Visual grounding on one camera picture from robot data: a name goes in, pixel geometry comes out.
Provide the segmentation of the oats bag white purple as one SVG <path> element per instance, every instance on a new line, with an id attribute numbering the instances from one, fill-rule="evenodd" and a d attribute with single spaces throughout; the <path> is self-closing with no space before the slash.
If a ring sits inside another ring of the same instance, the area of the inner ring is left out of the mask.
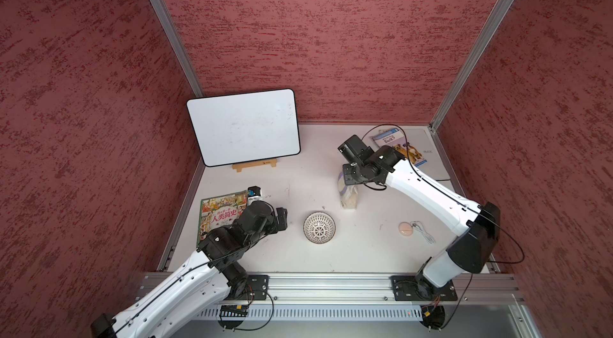
<path id="1" fill-rule="evenodd" d="M 359 191 L 357 186 L 348 186 L 345 183 L 343 172 L 338 175 L 338 192 L 341 206 L 345 210 L 356 210 L 358 207 Z"/>

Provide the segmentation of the white patterned breakfast bowl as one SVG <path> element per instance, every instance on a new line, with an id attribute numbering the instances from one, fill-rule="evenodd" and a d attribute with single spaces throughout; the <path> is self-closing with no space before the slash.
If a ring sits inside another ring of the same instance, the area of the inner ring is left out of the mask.
<path id="1" fill-rule="evenodd" d="M 314 212 L 306 217 L 303 233 L 309 242 L 317 245 L 326 244 L 336 234 L 335 220 L 327 213 Z"/>

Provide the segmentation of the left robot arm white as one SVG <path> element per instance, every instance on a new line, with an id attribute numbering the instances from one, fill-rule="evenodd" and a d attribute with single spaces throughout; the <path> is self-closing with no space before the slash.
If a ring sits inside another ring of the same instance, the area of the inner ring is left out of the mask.
<path id="1" fill-rule="evenodd" d="M 124 311 L 103 314 L 93 337 L 170 337 L 197 312 L 241 296 L 247 273 L 239 264 L 261 239 L 287 229 L 287 210 L 254 201 L 229 226 L 208 232 L 181 267 Z"/>

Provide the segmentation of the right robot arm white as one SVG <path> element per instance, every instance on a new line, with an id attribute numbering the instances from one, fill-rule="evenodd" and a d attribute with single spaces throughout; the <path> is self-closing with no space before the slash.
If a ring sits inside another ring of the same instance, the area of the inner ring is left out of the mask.
<path id="1" fill-rule="evenodd" d="M 376 183 L 396 189 L 442 221 L 455 235 L 445 250 L 430 258 L 409 281 L 415 296 L 436 299 L 459 274 L 478 274 L 486 266 L 500 238 L 501 212 L 491 202 L 477 202 L 454 193 L 416 168 L 391 146 L 377 151 L 352 135 L 339 152 L 346 159 L 344 182 L 348 186 Z"/>

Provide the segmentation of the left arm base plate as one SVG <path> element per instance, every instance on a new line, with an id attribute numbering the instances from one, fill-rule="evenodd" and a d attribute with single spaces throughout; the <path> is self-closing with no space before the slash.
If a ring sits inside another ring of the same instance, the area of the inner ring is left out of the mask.
<path id="1" fill-rule="evenodd" d="M 248 274 L 244 285 L 240 289 L 232 289 L 227 300 L 229 301 L 266 301 L 268 299 L 268 285 L 270 277 L 263 274 Z"/>

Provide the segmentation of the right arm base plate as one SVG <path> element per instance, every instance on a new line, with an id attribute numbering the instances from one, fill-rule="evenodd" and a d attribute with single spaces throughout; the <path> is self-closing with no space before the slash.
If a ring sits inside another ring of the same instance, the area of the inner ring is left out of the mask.
<path id="1" fill-rule="evenodd" d="M 423 276 L 397 275 L 390 277 L 395 301 L 457 301 L 458 295 L 452 281 L 440 288 Z"/>

